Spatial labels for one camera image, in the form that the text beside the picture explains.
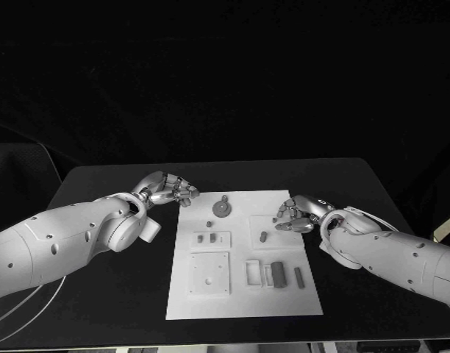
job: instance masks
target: white paper sheet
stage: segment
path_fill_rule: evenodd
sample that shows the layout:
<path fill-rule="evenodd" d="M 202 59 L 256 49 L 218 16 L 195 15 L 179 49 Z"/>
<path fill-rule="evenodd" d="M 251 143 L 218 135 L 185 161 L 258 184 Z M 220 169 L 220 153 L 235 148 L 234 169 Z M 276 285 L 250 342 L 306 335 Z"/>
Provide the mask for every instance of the white paper sheet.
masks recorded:
<path fill-rule="evenodd" d="M 228 197 L 232 212 L 228 217 L 218 218 L 212 213 L 212 205 L 222 199 L 222 195 Z M 179 208 L 168 320 L 323 315 L 303 241 L 297 240 L 302 235 L 287 232 L 287 239 L 292 239 L 290 247 L 283 247 L 283 243 L 280 245 L 280 239 L 276 249 L 266 249 L 267 247 L 254 249 L 253 247 L 256 235 L 251 234 L 251 224 L 256 223 L 254 229 L 260 225 L 257 221 L 251 222 L 251 217 L 257 215 L 276 217 L 279 207 L 289 199 L 287 190 L 201 193 L 201 196 L 192 199 L 192 206 Z M 279 222 L 289 220 L 289 215 L 286 215 Z M 207 227 L 208 221 L 212 222 L 211 228 Z M 266 225 L 268 232 L 276 232 L 274 225 Z M 230 249 L 218 248 L 214 251 L 208 247 L 195 248 L 195 237 L 209 232 L 231 232 Z M 230 254 L 231 292 L 228 296 L 195 296 L 191 293 L 189 288 L 194 287 L 189 283 L 191 254 L 204 252 L 228 252 Z M 245 264 L 248 260 L 260 261 L 263 272 L 263 286 L 256 289 L 247 286 Z M 270 288 L 266 283 L 264 266 L 276 261 L 281 261 L 284 265 L 286 288 Z M 294 267 L 302 269 L 305 289 L 300 289 L 297 285 Z"/>

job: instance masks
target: round part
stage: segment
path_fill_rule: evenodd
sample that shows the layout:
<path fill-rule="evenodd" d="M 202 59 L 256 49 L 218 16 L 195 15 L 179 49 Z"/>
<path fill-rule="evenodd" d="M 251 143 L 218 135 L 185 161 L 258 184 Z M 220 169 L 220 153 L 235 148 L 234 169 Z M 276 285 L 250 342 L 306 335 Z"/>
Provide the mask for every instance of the round part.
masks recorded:
<path fill-rule="evenodd" d="M 212 206 L 212 212 L 217 217 L 227 217 L 231 214 L 232 207 L 227 201 L 218 201 Z"/>

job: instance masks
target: robotic hand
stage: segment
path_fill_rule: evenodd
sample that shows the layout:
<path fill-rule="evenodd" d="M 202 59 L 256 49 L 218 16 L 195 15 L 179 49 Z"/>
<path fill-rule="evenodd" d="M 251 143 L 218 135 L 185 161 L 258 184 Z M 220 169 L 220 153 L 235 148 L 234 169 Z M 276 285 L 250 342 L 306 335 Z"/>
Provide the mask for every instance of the robotic hand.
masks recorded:
<path fill-rule="evenodd" d="M 289 210 L 292 221 L 279 230 L 309 233 L 320 226 L 320 248 L 352 269 L 366 268 L 400 287 L 450 305 L 450 247 L 397 229 L 353 207 L 338 210 L 310 196 L 289 199 L 279 217 Z M 381 224 L 391 230 L 384 231 Z"/>
<path fill-rule="evenodd" d="M 0 232 L 0 297 L 54 282 L 109 250 L 142 238 L 152 242 L 160 225 L 147 217 L 158 204 L 191 206 L 199 191 L 176 175 L 155 172 L 130 193 L 48 210 Z"/>

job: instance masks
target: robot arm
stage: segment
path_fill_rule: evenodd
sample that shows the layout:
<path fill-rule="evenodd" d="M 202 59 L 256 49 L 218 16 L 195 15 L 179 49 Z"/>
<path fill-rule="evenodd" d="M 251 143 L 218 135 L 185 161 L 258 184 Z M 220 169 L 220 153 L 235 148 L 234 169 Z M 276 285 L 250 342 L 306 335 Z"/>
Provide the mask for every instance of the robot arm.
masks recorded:
<path fill-rule="evenodd" d="M 320 248 L 352 269 L 366 270 L 400 287 L 450 304 L 450 247 L 414 235 L 382 231 L 353 207 L 338 210 L 309 196 L 296 196 L 280 208 L 292 222 L 276 228 L 307 233 L 320 225 Z"/>
<path fill-rule="evenodd" d="M 62 278 L 99 253 L 124 250 L 136 238 L 150 243 L 160 225 L 147 209 L 171 201 L 186 207 L 198 195 L 183 179 L 156 172 L 135 192 L 48 210 L 3 230 L 0 297 Z"/>

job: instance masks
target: table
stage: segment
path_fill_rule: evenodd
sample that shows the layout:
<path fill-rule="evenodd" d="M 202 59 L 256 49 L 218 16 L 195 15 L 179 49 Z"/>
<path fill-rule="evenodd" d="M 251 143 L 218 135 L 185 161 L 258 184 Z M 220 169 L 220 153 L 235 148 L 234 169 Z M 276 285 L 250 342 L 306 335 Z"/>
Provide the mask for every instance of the table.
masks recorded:
<path fill-rule="evenodd" d="M 375 173 L 359 158 L 256 162 L 103 165 L 75 168 L 50 208 L 130 191 L 163 170 L 188 179 L 202 192 L 290 190 L 374 213 L 411 232 Z M 450 309 L 398 288 L 366 270 L 345 268 L 319 249 L 319 235 L 305 237 L 323 315 L 166 321 L 171 267 L 179 205 L 155 207 L 163 225 L 147 244 L 137 240 L 122 253 L 100 254 L 74 272 L 34 323 L 0 343 L 0 349 L 55 349 L 172 344 L 271 343 L 450 338 Z M 0 323 L 0 338 L 35 316 L 60 280 Z M 0 315 L 32 291 L 0 299 Z"/>

